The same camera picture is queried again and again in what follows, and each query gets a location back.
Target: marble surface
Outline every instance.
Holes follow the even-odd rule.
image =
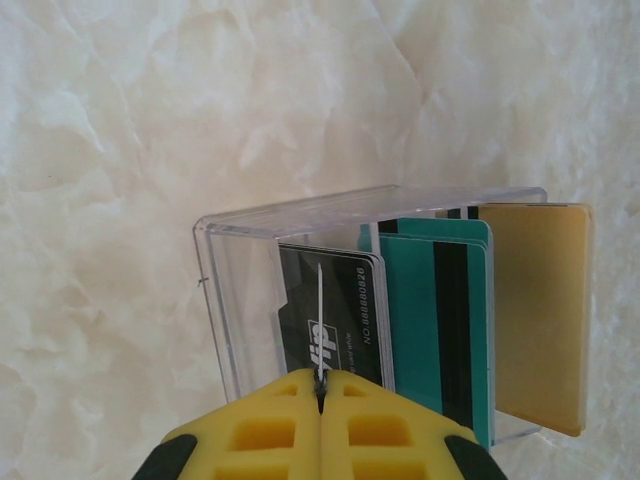
[[[0,2],[0,478],[130,478],[222,391],[191,227],[403,180],[595,206],[588,428],[640,477],[638,2]]]

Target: beige card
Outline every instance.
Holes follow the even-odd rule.
[[[496,404],[577,436],[585,427],[592,211],[479,208],[494,238]]]

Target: clear plastic box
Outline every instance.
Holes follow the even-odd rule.
[[[380,221],[484,203],[546,199],[538,187],[389,185],[201,218],[194,238],[227,400],[287,373],[278,320],[287,299],[279,241],[357,250],[360,226],[369,225],[375,252]],[[514,430],[504,419],[499,423],[508,436],[539,429],[528,424]],[[496,431],[493,438],[499,443],[504,435]]]

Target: white line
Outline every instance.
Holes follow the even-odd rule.
[[[322,265],[318,264],[318,333],[320,335],[320,341],[318,342],[319,348],[319,361],[318,361],[318,379],[322,382],[324,379],[324,305],[323,305],[323,293],[322,293]]]

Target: card stack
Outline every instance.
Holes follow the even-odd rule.
[[[372,253],[280,245],[287,304],[279,311],[289,371],[356,373],[395,390],[384,261]],[[318,265],[324,277],[324,331],[318,332]],[[323,352],[318,335],[322,334]]]
[[[496,406],[570,435],[584,428],[588,208],[493,204],[375,230],[361,227],[358,251],[281,244],[289,370],[350,370],[486,447]]]

